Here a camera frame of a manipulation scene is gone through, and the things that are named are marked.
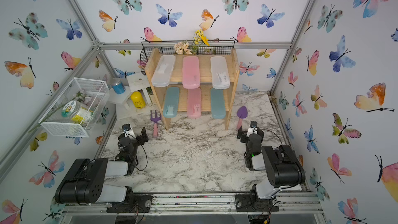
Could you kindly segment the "teal pencil case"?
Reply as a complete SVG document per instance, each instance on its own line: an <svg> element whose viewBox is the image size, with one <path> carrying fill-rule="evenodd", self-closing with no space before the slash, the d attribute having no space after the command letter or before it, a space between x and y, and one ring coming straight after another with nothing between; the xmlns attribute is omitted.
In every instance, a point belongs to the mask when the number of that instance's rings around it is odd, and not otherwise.
<svg viewBox="0 0 398 224"><path fill-rule="evenodd" d="M178 87L169 87L166 90L166 95L164 98L164 108L163 116L165 118L174 118L178 113L179 105L179 93L180 89Z"/></svg>
<svg viewBox="0 0 398 224"><path fill-rule="evenodd" d="M226 116L223 90L211 88L210 90L211 114L214 119L223 119Z"/></svg>

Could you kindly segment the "pink pencil case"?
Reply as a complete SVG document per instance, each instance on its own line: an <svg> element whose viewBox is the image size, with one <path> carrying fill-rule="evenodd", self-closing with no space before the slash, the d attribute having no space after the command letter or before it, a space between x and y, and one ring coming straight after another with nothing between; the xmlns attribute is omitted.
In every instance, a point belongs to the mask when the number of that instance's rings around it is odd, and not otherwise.
<svg viewBox="0 0 398 224"><path fill-rule="evenodd" d="M200 118L202 115L201 88L189 89L187 100L187 115L191 119Z"/></svg>
<svg viewBox="0 0 398 224"><path fill-rule="evenodd" d="M183 58L182 85L185 89L196 89L200 86L200 63L197 56Z"/></svg>

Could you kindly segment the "pink pencil case top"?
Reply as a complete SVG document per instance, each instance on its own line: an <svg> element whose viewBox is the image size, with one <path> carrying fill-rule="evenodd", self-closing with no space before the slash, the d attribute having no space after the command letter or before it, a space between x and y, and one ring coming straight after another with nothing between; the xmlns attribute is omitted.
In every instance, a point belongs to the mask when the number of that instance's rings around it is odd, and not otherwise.
<svg viewBox="0 0 398 224"><path fill-rule="evenodd" d="M183 58L182 85L185 89L196 89L200 86L200 63L197 56Z"/></svg>

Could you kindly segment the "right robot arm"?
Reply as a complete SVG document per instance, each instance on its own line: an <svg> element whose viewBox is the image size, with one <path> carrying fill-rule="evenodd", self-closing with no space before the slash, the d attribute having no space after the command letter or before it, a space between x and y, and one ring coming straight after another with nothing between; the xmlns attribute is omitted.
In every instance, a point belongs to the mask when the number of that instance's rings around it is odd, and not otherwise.
<svg viewBox="0 0 398 224"><path fill-rule="evenodd" d="M305 171L288 145L263 146L264 132L250 127L238 129L237 138L245 144L245 165L250 171L264 171L266 178L254 184L248 194L235 196L238 212L278 211L275 196L305 182Z"/></svg>

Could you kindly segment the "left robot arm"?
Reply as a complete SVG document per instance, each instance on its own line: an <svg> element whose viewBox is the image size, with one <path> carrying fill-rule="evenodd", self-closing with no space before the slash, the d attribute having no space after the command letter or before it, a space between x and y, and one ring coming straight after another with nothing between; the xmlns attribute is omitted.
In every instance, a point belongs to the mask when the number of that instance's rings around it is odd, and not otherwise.
<svg viewBox="0 0 398 224"><path fill-rule="evenodd" d="M58 186L54 200L59 204L90 205L109 203L109 213L147 213L151 197L136 197L129 186L105 183L111 177L130 176L138 171L137 151L149 141L146 129L136 136L129 124L122 126L118 136L119 153L114 160L108 158L77 159Z"/></svg>

